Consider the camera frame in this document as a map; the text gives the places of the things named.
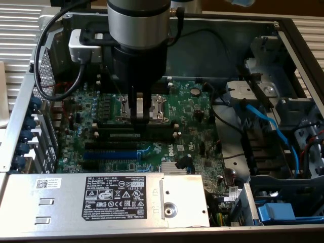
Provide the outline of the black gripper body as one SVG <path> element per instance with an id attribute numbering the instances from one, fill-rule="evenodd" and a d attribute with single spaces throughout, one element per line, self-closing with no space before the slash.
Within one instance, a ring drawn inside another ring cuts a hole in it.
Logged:
<path id="1" fill-rule="evenodd" d="M 152 85 L 166 72 L 167 52 L 166 46 L 146 50 L 112 49 L 114 72 L 127 85 L 130 95 L 151 92 Z"/>

